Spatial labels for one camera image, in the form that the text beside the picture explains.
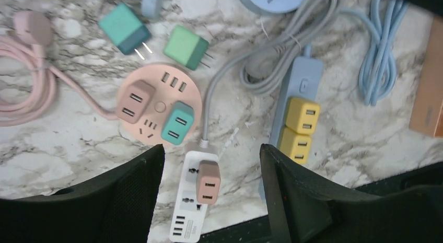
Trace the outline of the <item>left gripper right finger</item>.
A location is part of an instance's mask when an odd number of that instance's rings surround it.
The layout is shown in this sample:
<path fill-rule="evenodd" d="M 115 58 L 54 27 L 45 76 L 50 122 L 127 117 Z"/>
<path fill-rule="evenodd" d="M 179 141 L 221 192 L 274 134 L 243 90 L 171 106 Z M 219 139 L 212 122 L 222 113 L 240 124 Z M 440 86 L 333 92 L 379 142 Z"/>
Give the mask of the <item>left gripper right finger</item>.
<path fill-rule="evenodd" d="M 379 196 L 260 149 L 272 242 L 442 242 L 442 185 Z"/>

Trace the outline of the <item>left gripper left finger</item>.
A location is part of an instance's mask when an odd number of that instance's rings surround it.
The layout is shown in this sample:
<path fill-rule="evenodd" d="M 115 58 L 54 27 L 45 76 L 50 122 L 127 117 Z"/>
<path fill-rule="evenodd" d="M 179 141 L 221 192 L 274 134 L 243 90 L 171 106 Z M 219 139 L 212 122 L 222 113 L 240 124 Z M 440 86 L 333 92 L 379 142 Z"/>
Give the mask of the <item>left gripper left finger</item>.
<path fill-rule="evenodd" d="M 164 164 L 156 145 L 52 195 L 1 199 L 1 242 L 146 242 Z"/>

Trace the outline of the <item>yellow charger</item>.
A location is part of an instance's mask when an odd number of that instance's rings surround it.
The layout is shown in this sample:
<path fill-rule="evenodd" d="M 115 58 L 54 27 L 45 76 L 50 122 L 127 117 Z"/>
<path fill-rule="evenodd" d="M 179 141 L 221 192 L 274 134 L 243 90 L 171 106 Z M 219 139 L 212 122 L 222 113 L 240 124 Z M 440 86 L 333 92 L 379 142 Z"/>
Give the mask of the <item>yellow charger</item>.
<path fill-rule="evenodd" d="M 305 164 L 309 157 L 312 139 L 309 135 L 298 134 L 288 127 L 283 127 L 277 148 L 298 164 Z"/>

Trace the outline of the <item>yellow charger plug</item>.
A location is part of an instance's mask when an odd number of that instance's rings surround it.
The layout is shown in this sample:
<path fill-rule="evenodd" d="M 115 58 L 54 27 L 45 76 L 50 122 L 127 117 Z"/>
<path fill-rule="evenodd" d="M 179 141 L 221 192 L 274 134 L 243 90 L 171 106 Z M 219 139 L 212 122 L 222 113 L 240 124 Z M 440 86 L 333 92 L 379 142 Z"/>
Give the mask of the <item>yellow charger plug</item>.
<path fill-rule="evenodd" d="M 284 124 L 298 134 L 312 135 L 317 126 L 321 107 L 304 98 L 290 97 Z"/>

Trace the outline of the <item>pink charger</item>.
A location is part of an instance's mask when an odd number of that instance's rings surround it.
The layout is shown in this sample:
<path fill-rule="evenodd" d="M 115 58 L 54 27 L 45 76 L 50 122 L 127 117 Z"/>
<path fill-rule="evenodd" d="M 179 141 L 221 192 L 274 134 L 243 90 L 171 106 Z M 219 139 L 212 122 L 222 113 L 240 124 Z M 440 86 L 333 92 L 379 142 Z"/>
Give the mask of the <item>pink charger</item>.
<path fill-rule="evenodd" d="M 203 160 L 199 164 L 196 198 L 202 204 L 215 204 L 220 189 L 220 170 L 215 161 Z"/>

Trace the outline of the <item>pink charger plug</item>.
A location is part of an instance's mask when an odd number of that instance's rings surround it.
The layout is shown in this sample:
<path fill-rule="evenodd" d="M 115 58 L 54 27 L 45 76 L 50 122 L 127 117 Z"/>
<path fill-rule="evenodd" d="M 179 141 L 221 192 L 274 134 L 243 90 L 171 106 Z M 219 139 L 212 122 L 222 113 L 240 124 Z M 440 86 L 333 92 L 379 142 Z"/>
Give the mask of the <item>pink charger plug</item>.
<path fill-rule="evenodd" d="M 135 124 L 144 114 L 155 91 L 155 87 L 144 80 L 134 81 L 125 88 L 123 95 L 119 98 L 116 116 L 130 124 Z"/>

